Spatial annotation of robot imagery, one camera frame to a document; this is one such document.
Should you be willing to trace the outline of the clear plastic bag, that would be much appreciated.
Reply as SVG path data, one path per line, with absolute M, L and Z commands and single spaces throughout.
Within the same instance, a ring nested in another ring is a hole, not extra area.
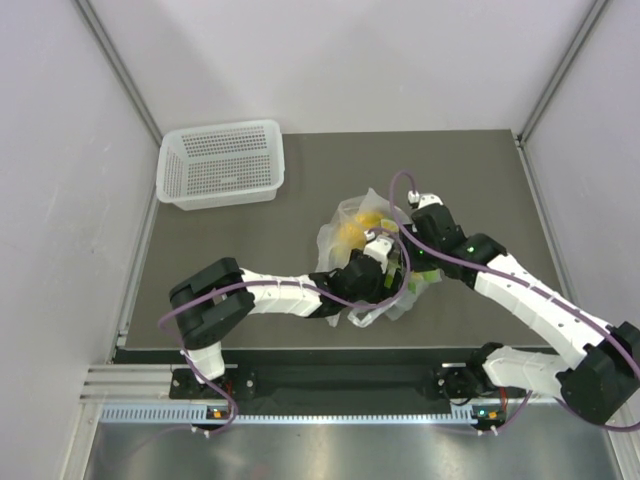
M 395 233 L 399 227 L 389 209 L 387 199 L 374 189 L 359 197 L 342 201 L 331 218 L 323 225 L 317 236 L 317 271 L 329 271 L 344 267 L 353 249 L 365 246 L 365 231 L 372 227 L 383 227 Z M 386 316 L 395 321 L 410 311 L 418 298 L 433 284 L 441 281 L 438 270 L 413 273 L 407 290 L 393 304 L 375 310 L 345 310 L 346 318 L 355 326 L 368 327 L 376 319 Z

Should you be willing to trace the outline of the yellow banana bunch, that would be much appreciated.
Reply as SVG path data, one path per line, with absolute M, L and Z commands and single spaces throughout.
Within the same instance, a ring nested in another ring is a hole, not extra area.
M 338 247 L 347 251 L 362 249 L 366 243 L 365 232 L 374 227 L 399 232 L 397 224 L 389 215 L 378 210 L 368 210 L 344 217 L 339 223 L 334 240 Z

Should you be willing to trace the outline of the green apple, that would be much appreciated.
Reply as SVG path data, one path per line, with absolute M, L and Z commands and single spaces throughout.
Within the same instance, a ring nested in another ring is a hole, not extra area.
M 440 282 L 441 274 L 439 270 L 412 272 L 409 279 L 408 291 L 415 296 L 420 296 L 431 285 Z

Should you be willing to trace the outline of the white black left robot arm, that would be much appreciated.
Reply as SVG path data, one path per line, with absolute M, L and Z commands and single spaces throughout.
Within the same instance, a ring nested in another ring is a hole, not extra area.
M 222 258 L 169 291 L 182 352 L 205 396 L 226 387 L 221 341 L 244 318 L 289 314 L 325 318 L 346 308 L 390 305 L 408 286 L 409 255 L 386 241 L 354 249 L 346 266 L 297 277 L 258 274 Z

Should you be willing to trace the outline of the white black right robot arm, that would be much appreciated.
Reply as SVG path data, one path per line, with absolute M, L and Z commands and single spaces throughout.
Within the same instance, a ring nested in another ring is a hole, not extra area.
M 592 316 L 532 276 L 485 234 L 466 236 L 433 194 L 409 194 L 401 238 L 414 271 L 439 270 L 488 298 L 544 339 L 552 354 L 488 343 L 467 363 L 467 384 L 487 396 L 515 387 L 562 401 L 581 419 L 605 425 L 639 389 L 639 330 Z

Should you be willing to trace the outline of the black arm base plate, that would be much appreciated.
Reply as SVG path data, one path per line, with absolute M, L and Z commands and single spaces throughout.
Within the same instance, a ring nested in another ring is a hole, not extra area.
M 212 389 L 190 368 L 172 374 L 172 400 L 222 400 L 243 415 L 440 414 L 482 395 L 427 365 L 249 365 L 229 368 Z

